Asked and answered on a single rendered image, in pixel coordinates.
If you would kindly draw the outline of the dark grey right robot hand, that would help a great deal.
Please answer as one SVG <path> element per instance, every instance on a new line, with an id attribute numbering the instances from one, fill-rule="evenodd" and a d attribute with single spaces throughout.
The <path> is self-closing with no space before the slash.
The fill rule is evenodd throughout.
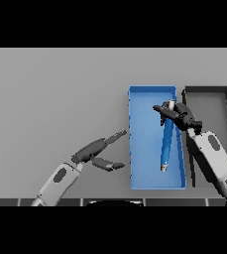
<path id="1" fill-rule="evenodd" d="M 180 131 L 193 129 L 196 135 L 201 133 L 202 122 L 197 121 L 192 111 L 183 103 L 176 103 L 170 109 L 170 103 L 165 101 L 162 105 L 154 105 L 153 109 L 161 114 L 161 125 L 171 120 Z"/>

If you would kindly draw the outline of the dark grey bin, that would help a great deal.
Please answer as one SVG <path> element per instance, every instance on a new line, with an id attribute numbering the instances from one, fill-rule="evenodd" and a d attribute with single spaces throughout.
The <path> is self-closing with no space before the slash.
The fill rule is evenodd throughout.
<path id="1" fill-rule="evenodd" d="M 186 86 L 181 100 L 202 122 L 202 131 L 214 132 L 227 153 L 227 85 Z"/>

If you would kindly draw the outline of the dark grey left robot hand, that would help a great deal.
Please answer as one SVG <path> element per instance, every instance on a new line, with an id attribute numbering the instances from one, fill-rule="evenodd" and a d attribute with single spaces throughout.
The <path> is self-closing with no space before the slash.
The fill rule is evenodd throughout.
<path id="1" fill-rule="evenodd" d="M 103 158 L 98 158 L 98 155 L 126 133 L 127 131 L 123 130 L 110 136 L 109 138 L 100 138 L 94 142 L 91 142 L 72 155 L 71 160 L 77 165 L 91 161 L 94 167 L 107 172 L 124 168 L 124 163 L 114 163 Z"/>

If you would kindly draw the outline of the blue pipe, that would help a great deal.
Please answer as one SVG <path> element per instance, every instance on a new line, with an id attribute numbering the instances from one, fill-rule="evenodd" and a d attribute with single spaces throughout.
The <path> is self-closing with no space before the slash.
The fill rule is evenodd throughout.
<path id="1" fill-rule="evenodd" d="M 163 172 L 165 172 L 169 166 L 172 130 L 173 122 L 170 119 L 166 118 L 164 120 L 164 137 L 161 154 L 161 170 Z"/>

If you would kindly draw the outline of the blue bin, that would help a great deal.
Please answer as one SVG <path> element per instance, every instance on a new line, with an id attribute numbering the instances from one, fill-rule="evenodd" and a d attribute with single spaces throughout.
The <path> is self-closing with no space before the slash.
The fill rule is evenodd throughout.
<path id="1" fill-rule="evenodd" d="M 153 109 L 170 99 L 177 100 L 174 85 L 130 85 L 129 96 L 129 151 L 131 189 L 184 190 L 186 187 L 181 133 L 172 129 L 170 162 L 161 170 L 164 128 L 161 115 Z"/>

